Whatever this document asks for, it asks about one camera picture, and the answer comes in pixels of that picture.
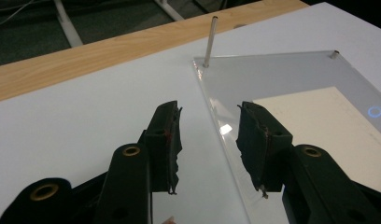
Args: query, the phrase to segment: black mechanical arm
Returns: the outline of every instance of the black mechanical arm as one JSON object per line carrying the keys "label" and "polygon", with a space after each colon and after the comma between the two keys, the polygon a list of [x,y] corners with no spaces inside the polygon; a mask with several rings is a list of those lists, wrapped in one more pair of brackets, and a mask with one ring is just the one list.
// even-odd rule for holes
{"label": "black mechanical arm", "polygon": [[243,102],[240,109],[243,164],[266,199],[285,186],[289,223],[381,223],[380,192],[350,180],[322,148],[293,146],[290,132],[263,106]]}
{"label": "black mechanical arm", "polygon": [[152,223],[152,192],[176,194],[180,112],[176,101],[158,106],[138,142],[116,149],[109,170],[80,186],[62,178],[31,184],[0,224]]}
{"label": "black mechanical arm", "polygon": [[[293,146],[290,132],[261,105],[243,102],[240,109],[243,164],[266,199],[285,186],[289,223],[381,223],[380,192],[350,180],[322,148]],[[138,142],[114,152],[107,173],[73,189],[61,178],[28,186],[0,224],[151,223],[151,193],[176,191],[180,112],[176,101],[160,105]]]}

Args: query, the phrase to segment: white paper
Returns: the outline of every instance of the white paper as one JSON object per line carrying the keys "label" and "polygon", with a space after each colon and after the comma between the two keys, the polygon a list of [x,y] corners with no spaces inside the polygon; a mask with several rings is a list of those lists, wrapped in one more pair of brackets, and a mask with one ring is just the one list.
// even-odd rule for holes
{"label": "white paper", "polygon": [[293,135],[328,151],[350,179],[381,192],[381,133],[335,87],[255,100]]}

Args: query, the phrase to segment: bolt hole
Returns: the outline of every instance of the bolt hole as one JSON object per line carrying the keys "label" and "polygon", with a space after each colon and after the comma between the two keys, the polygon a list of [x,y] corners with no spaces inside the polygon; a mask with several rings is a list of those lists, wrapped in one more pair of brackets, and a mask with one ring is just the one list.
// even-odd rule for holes
{"label": "bolt hole", "polygon": [[127,147],[123,150],[124,156],[135,156],[140,153],[141,149],[139,147]]}
{"label": "bolt hole", "polygon": [[304,148],[303,153],[306,154],[307,156],[310,156],[310,157],[320,157],[321,156],[321,152],[319,152],[318,150],[311,148],[311,147]]}
{"label": "bolt hole", "polygon": [[356,220],[356,221],[358,221],[358,222],[364,222],[364,221],[366,221],[365,216],[364,216],[361,212],[359,212],[359,211],[357,211],[357,210],[354,210],[354,209],[348,210],[348,211],[347,211],[347,214],[348,214],[351,218],[353,218],[354,220]]}
{"label": "bolt hole", "polygon": [[114,219],[124,219],[127,216],[129,216],[129,212],[125,208],[117,208],[113,213],[112,213],[112,218]]}
{"label": "bolt hole", "polygon": [[45,184],[36,188],[31,193],[30,199],[35,202],[43,201],[53,196],[57,190],[59,190],[59,186],[57,184]]}

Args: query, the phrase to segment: wooden table edge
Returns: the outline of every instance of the wooden table edge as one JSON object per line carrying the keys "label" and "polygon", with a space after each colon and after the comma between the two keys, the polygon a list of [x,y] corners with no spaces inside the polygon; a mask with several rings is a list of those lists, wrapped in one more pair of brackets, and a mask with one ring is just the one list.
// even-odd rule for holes
{"label": "wooden table edge", "polygon": [[221,33],[304,7],[299,0],[262,0],[2,65],[0,101],[206,37],[213,16]]}

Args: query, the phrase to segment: blue light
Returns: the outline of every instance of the blue light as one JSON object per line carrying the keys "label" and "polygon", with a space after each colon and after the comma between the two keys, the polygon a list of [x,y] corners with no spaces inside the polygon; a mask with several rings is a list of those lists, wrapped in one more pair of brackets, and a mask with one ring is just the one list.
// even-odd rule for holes
{"label": "blue light", "polygon": [[368,109],[368,115],[374,119],[379,118],[381,116],[381,107],[377,105],[371,106]]}

